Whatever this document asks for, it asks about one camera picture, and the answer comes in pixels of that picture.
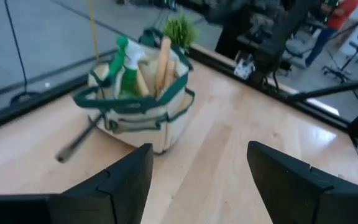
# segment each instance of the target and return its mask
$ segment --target wooden tabletop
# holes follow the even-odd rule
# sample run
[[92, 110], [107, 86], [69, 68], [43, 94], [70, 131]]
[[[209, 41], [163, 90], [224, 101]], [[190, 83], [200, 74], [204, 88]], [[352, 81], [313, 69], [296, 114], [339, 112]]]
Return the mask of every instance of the wooden tabletop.
[[[142, 223], [271, 223], [247, 163], [249, 141], [358, 184], [347, 134], [193, 65], [190, 119], [175, 146], [154, 157]], [[56, 162], [87, 124], [86, 112], [65, 96], [0, 127], [0, 194], [63, 192], [133, 150], [95, 130], [70, 161]]]

